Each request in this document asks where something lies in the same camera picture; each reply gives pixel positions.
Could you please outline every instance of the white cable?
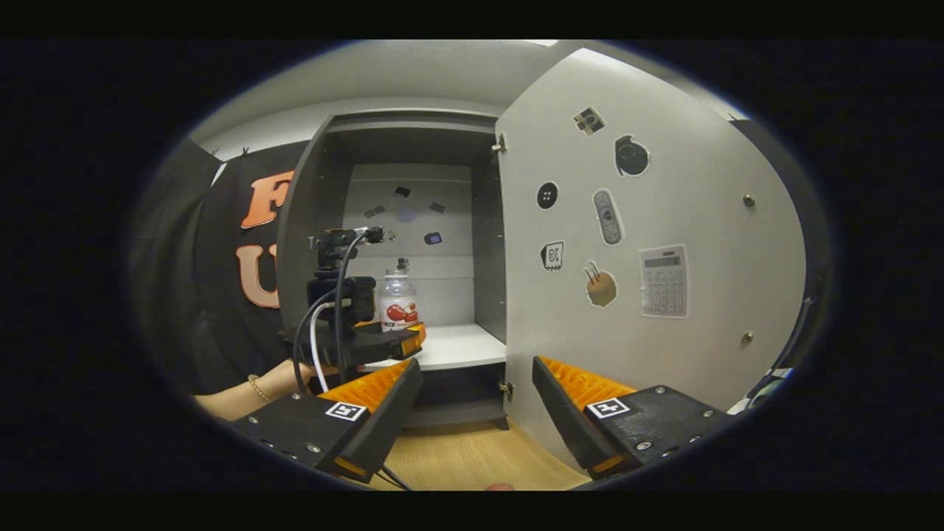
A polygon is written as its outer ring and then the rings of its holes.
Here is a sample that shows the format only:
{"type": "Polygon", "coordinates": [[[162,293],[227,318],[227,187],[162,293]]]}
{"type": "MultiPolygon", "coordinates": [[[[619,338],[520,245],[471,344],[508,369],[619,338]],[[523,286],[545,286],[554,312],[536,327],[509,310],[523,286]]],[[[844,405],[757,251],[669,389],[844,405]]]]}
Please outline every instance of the white cable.
{"type": "Polygon", "coordinates": [[[318,359],[318,347],[314,340],[314,327],[318,322],[318,314],[326,308],[333,308],[334,302],[325,302],[321,306],[318,306],[312,314],[312,319],[310,321],[309,327],[309,339],[312,342],[312,360],[314,362],[314,370],[318,372],[318,383],[321,384],[322,392],[328,392],[328,382],[325,381],[325,374],[321,371],[321,360],[318,359]]]}

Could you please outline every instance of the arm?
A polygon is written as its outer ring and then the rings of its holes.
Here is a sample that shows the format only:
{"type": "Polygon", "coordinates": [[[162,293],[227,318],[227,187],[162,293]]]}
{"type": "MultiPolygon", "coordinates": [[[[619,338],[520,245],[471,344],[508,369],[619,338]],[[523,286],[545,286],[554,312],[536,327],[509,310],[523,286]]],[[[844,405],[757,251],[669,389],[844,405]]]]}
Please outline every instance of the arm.
{"type": "MultiPolygon", "coordinates": [[[[301,369],[301,378],[308,384],[308,381],[314,375],[314,369],[306,364],[299,364],[301,369]]],[[[336,368],[324,367],[326,374],[337,372],[336,368]]],[[[278,364],[272,370],[256,379],[256,386],[262,391],[269,400],[275,402],[279,398],[298,390],[298,383],[295,381],[295,368],[292,360],[285,360],[278,364]]],[[[225,391],[220,391],[212,395],[197,395],[194,399],[203,406],[210,414],[220,417],[224,420],[236,420],[246,415],[262,409],[266,402],[256,389],[249,382],[243,382],[235,387],[230,387],[225,391]]]]}

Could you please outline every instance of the white cabinet door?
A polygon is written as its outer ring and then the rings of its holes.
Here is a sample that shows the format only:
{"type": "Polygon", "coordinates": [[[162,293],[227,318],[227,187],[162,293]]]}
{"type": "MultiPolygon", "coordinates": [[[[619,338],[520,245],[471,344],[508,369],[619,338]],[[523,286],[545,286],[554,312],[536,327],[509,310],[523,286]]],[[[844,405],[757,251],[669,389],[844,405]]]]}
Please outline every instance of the white cabinet door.
{"type": "Polygon", "coordinates": [[[517,425],[577,468],[531,383],[536,354],[722,410],[743,397],[790,336],[805,272],[800,221],[764,156],[688,94],[585,49],[531,85],[496,133],[517,425]],[[590,135],[575,121],[587,109],[603,125],[590,135]],[[617,167],[627,136],[648,152],[641,173],[639,148],[617,167]],[[662,262],[674,267],[643,267],[672,252],[662,262]]]}

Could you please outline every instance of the white shelf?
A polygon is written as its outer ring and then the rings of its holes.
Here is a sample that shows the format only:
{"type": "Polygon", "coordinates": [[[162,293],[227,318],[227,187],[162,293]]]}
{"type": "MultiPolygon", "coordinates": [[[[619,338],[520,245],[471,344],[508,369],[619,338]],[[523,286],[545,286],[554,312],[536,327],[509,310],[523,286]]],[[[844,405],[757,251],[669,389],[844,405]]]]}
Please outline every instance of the white shelf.
{"type": "MultiPolygon", "coordinates": [[[[416,356],[422,370],[476,367],[505,362],[505,345],[477,324],[431,326],[426,330],[423,350],[416,356]]],[[[385,360],[364,366],[380,370],[399,363],[385,360]]]]}

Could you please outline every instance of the ceiling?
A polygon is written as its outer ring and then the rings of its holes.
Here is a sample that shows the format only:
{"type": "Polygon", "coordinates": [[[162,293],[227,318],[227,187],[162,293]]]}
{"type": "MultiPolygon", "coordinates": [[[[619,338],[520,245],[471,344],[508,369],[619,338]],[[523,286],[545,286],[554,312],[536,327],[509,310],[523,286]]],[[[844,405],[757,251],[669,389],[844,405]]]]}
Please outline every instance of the ceiling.
{"type": "Polygon", "coordinates": [[[656,77],[668,68],[607,43],[522,40],[361,41],[298,64],[229,101],[191,133],[196,142],[267,114],[364,97],[414,96],[510,106],[535,80],[580,48],[656,77]]]}

